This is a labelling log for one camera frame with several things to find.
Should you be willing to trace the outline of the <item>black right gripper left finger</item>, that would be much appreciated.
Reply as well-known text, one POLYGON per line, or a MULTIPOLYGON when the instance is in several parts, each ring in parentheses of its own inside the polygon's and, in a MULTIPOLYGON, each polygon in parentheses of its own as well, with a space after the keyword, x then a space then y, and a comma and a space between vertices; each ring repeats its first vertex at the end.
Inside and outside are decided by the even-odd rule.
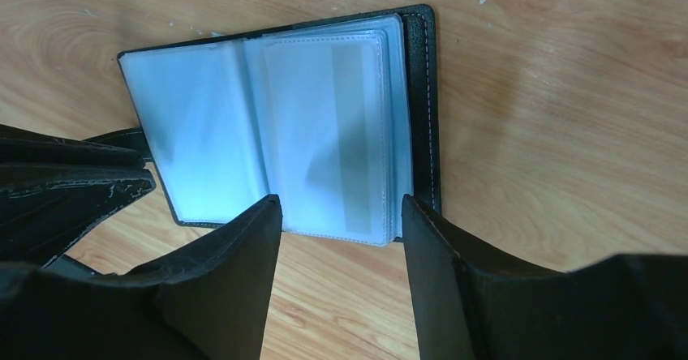
POLYGON ((1 266, 4 359, 257 359, 282 208, 267 195, 230 223, 124 275, 1 266))

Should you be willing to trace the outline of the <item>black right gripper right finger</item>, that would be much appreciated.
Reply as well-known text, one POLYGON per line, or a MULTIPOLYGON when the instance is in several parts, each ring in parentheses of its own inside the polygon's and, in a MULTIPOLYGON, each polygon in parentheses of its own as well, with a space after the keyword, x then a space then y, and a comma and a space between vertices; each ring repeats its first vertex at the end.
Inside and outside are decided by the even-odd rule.
POLYGON ((684 359, 687 258, 620 254, 572 272, 511 255, 412 196, 403 244, 422 359, 684 359))

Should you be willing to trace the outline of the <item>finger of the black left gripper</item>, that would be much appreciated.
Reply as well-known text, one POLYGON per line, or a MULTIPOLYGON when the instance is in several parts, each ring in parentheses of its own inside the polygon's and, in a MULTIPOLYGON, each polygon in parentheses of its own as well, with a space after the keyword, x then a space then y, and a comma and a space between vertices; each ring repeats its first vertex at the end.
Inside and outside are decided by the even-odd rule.
POLYGON ((1 261, 49 265, 155 187, 146 169, 2 165, 1 261))
POLYGON ((84 140, 1 126, 1 162, 142 168, 147 141, 140 127, 84 140))

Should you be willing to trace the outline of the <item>black leather card holder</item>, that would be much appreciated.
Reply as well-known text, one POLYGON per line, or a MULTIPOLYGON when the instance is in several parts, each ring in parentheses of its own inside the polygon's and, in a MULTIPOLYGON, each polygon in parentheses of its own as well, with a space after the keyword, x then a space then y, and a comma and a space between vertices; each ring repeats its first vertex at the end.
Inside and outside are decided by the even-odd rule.
POLYGON ((274 194, 287 232, 386 246, 406 195, 441 210, 436 47, 416 4, 127 50, 140 126, 96 142, 152 162, 179 225, 274 194))

